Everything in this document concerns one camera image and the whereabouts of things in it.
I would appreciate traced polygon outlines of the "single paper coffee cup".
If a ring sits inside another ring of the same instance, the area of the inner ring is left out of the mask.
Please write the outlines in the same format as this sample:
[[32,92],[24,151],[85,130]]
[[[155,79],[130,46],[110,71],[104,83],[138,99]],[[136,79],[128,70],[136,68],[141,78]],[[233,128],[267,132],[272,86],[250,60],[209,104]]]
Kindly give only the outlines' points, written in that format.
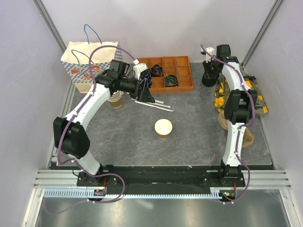
[[172,132],[173,125],[168,119],[160,119],[155,123],[154,129],[161,139],[166,139]]

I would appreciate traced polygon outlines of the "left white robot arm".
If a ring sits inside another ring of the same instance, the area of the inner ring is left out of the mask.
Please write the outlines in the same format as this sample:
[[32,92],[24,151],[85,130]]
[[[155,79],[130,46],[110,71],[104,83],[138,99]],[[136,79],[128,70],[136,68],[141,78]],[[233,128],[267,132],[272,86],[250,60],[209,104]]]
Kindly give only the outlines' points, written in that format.
[[53,122],[54,144],[58,154],[64,153],[88,174],[87,180],[93,186],[104,181],[102,165],[89,151],[90,140],[86,128],[97,110],[115,93],[128,93],[132,99],[154,103],[149,91],[150,73],[145,63],[134,61],[134,76],[126,77],[126,62],[112,60],[109,69],[95,78],[91,89],[81,102],[65,117],[57,117]]

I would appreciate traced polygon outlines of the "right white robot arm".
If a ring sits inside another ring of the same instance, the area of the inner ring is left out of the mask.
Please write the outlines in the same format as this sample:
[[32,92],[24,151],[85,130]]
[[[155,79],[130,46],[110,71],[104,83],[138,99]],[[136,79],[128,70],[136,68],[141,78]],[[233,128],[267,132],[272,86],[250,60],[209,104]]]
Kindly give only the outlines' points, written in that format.
[[205,56],[202,83],[211,87],[222,74],[230,89],[224,106],[224,118],[228,126],[227,143],[217,174],[218,183],[228,186],[234,180],[239,181],[242,178],[242,142],[246,128],[251,126],[249,121],[255,120],[258,93],[247,85],[241,72],[241,65],[237,57],[231,56],[229,45],[222,44],[217,46],[217,49],[204,48],[201,45],[201,53]]

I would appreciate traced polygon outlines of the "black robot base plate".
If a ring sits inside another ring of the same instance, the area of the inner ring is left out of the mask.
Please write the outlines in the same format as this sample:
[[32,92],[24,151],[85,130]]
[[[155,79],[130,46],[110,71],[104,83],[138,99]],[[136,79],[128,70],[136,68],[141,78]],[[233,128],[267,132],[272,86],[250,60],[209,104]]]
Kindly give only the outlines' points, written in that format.
[[78,177],[78,185],[84,184],[84,178],[105,179],[106,174],[122,177],[125,184],[188,184],[203,187],[245,187],[242,167],[230,166],[101,166],[95,174],[86,170]]

